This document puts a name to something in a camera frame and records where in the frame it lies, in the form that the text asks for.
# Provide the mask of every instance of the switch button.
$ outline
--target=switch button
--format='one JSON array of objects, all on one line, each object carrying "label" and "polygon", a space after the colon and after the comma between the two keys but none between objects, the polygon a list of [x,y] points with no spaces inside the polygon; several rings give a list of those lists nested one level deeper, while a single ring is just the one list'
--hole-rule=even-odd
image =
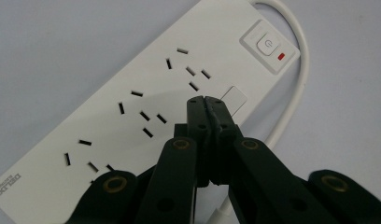
[{"label": "switch button", "polygon": [[267,33],[260,39],[257,43],[258,50],[260,50],[264,55],[270,56],[275,49],[280,45],[279,40],[270,33]]}]

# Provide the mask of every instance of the electrical outlet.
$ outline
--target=electrical outlet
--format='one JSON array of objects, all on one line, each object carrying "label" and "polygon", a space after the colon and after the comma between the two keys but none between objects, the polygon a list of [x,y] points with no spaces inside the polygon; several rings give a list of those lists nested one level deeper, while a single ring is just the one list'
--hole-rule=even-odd
[{"label": "electrical outlet", "polygon": [[99,175],[154,165],[187,100],[222,99],[241,124],[298,58],[249,2],[202,0],[0,177],[0,207],[64,223]]}]

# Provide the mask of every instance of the power switch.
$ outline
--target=power switch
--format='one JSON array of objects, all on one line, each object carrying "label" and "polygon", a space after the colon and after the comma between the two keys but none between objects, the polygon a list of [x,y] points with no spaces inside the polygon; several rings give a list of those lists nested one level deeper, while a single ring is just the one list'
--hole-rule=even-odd
[{"label": "power switch", "polygon": [[258,20],[240,43],[272,74],[277,75],[299,51],[267,21]]},{"label": "power switch", "polygon": [[280,45],[280,41],[270,33],[263,36],[257,43],[258,49],[266,56],[270,56]]}]

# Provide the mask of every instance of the white background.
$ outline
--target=white background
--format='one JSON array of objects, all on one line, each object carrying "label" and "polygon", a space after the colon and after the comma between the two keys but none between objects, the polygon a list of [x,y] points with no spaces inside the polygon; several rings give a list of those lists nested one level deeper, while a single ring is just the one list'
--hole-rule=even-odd
[{"label": "white background", "polygon": [[[308,38],[311,70],[274,152],[302,178],[332,169],[381,200],[381,0],[284,1]],[[0,175],[196,3],[0,0]],[[257,8],[293,40],[274,10]],[[298,67],[242,126],[245,136],[267,136]],[[225,191],[199,190],[197,223]],[[2,210],[0,223],[13,223]]]}]

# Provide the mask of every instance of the red indicator light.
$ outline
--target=red indicator light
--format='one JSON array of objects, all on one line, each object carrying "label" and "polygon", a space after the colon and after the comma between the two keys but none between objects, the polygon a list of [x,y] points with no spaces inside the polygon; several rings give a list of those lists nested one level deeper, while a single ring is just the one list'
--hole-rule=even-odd
[{"label": "red indicator light", "polygon": [[278,60],[279,61],[281,61],[283,58],[284,58],[284,56],[286,56],[284,53],[281,53],[280,55],[278,55]]}]

